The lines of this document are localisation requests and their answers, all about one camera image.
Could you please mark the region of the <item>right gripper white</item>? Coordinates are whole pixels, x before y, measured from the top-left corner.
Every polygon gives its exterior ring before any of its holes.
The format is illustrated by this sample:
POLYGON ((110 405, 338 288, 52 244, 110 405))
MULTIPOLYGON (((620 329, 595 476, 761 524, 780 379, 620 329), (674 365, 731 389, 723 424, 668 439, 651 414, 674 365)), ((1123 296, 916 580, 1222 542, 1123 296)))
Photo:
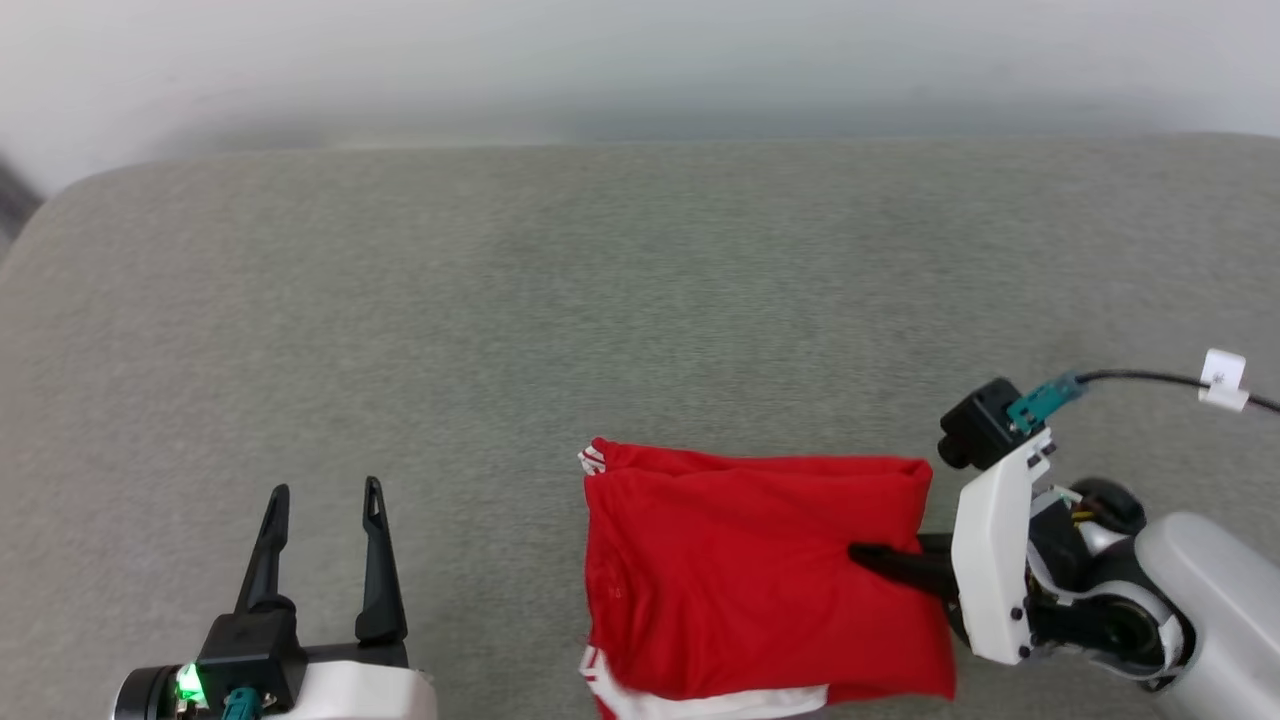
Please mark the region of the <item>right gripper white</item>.
POLYGON ((1148 591, 1124 560, 1146 527, 1143 503, 1114 480, 1043 486, 1048 430, 1016 441, 961 488, 951 533, 918 551, 854 543, 849 559, 901 585, 957 601, 970 651, 1018 665, 1082 652, 1111 667, 1148 662, 1148 591))

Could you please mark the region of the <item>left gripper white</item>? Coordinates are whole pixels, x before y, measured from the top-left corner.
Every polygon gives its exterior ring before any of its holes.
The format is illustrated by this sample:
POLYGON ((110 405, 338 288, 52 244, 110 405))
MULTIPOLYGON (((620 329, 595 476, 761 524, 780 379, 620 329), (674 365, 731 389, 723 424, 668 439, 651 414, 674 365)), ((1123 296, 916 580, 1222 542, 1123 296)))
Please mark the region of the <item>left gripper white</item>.
MULTIPOLYGON (((234 614, 283 611, 296 614, 292 600, 279 592, 280 556, 288 542, 291 488, 276 486, 261 525, 234 614)), ((364 487, 362 528, 366 560, 362 607, 355 620, 360 644, 403 644, 408 634, 404 601, 387 515, 376 477, 364 487)), ((297 700, 282 708, 262 691, 236 691, 225 711, 198 679, 196 666, 166 665, 133 670, 111 703, 111 719, 438 719, 436 693, 425 673, 387 665, 376 650, 367 657, 358 648, 321 646, 307 666, 297 700)))

